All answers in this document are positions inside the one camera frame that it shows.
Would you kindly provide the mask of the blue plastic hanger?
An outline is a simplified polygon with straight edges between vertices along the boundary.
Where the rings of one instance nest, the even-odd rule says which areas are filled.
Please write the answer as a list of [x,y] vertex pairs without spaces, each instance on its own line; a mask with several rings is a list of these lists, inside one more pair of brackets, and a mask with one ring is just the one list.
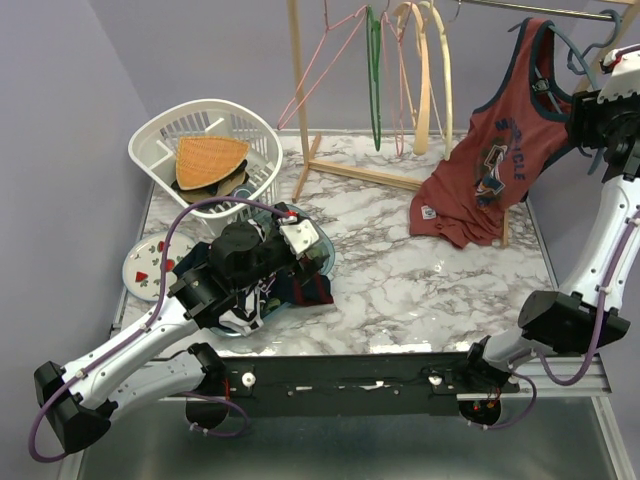
[[[545,35],[547,32],[551,32],[568,46],[567,67],[574,74],[578,76],[585,76],[592,87],[590,91],[579,91],[577,93],[600,91],[601,88],[598,87],[594,70],[592,67],[587,65],[585,56],[594,48],[604,49],[611,46],[617,39],[621,30],[621,20],[617,12],[613,10],[604,10],[602,13],[608,16],[614,23],[612,34],[605,42],[592,43],[583,51],[579,50],[569,37],[557,29],[553,23],[547,22],[541,28],[542,35]],[[543,170],[547,170],[571,150],[578,149],[582,151],[584,149],[572,147],[568,142],[567,121],[569,120],[571,113],[573,96],[569,97],[565,95],[563,91],[558,89],[554,74],[544,76],[541,73],[537,67],[537,58],[535,56],[531,58],[530,71],[533,74],[533,77],[531,78],[531,93],[534,105],[538,108],[541,116],[547,116],[549,119],[557,122],[563,121],[566,131],[565,145],[550,156],[542,167]],[[608,164],[603,177],[604,181],[608,181],[618,176],[621,176],[626,180],[632,180],[636,175],[639,168],[639,155],[604,155],[601,151],[595,151],[596,155],[589,169],[590,173],[594,173],[599,163],[604,161]]]

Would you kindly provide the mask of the red tank top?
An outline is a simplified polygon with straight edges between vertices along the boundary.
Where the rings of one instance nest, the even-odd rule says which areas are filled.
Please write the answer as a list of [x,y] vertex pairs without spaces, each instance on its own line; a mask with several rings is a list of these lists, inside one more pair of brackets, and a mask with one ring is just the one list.
[[506,211],[570,151],[571,97],[555,79],[553,28],[539,18],[517,26],[498,90],[472,112],[466,136],[412,199],[410,235],[442,237],[460,249],[492,244],[503,234]]

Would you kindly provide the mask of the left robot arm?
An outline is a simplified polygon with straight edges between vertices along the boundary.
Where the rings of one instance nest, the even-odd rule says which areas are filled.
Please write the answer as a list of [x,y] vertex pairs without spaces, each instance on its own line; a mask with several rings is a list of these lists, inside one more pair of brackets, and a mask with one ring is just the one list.
[[34,373],[40,410],[28,440],[30,455],[39,424],[47,421],[65,455],[86,449],[126,408],[147,399],[194,392],[214,393],[224,368],[208,344],[148,363],[199,330],[249,336],[266,319],[292,304],[330,303],[326,271],[331,241],[305,217],[234,222],[212,242],[197,243],[159,279],[160,296],[144,317],[92,352],[65,365],[47,362]]

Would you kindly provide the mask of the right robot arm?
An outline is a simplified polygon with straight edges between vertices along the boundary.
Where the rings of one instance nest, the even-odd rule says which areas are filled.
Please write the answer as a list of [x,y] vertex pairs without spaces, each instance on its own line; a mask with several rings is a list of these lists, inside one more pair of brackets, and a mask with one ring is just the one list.
[[580,354],[571,377],[551,375],[557,385],[581,380],[599,347],[621,339],[629,321],[620,317],[624,288],[639,252],[639,93],[620,87],[581,92],[566,126],[571,144],[604,149],[607,169],[595,223],[569,276],[555,291],[535,291],[515,328],[472,345],[460,379],[480,392],[503,386],[516,369],[540,360],[547,374],[552,356]]

